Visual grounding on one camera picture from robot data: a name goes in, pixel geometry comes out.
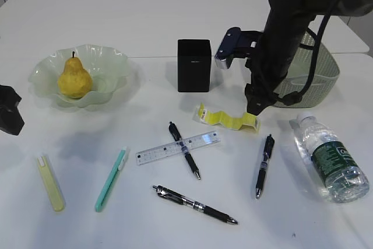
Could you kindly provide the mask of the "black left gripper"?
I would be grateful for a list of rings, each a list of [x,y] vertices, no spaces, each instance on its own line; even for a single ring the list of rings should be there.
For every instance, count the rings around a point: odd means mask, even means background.
[[[19,135],[24,121],[18,110],[22,98],[10,86],[1,85],[1,131]]]

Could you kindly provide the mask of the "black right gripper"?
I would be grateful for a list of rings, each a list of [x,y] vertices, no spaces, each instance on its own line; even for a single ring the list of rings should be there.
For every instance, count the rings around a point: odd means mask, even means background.
[[[249,51],[245,67],[251,71],[251,81],[245,86],[247,112],[259,115],[265,108],[279,101],[275,88],[287,75],[288,53],[282,39],[263,35],[259,31],[245,31]]]

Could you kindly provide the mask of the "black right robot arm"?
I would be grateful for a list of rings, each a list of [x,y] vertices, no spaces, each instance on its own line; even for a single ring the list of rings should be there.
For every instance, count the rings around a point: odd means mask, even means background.
[[[268,0],[270,12],[263,33],[247,60],[251,81],[245,87],[247,112],[259,115],[276,102],[299,103],[314,79],[321,40],[331,16],[364,16],[372,11],[372,0]],[[312,47],[307,81],[298,92],[279,97],[275,88],[287,76],[301,40],[311,21],[322,15]]]

